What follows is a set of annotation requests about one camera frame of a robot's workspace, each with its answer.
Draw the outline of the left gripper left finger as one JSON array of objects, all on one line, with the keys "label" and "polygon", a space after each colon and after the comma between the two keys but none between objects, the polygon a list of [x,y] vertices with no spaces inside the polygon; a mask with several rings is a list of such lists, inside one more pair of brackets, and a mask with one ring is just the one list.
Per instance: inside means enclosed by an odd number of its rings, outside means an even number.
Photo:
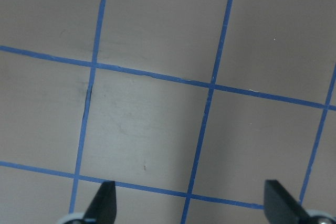
[{"label": "left gripper left finger", "polygon": [[117,198],[114,181],[103,182],[83,216],[84,223],[114,224]]}]

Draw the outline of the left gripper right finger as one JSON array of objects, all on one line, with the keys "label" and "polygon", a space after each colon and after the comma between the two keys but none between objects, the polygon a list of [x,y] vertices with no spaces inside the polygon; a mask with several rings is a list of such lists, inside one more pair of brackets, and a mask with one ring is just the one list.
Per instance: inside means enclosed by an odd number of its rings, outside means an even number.
[{"label": "left gripper right finger", "polygon": [[264,183],[264,214],[271,224],[312,223],[309,214],[277,180]]}]

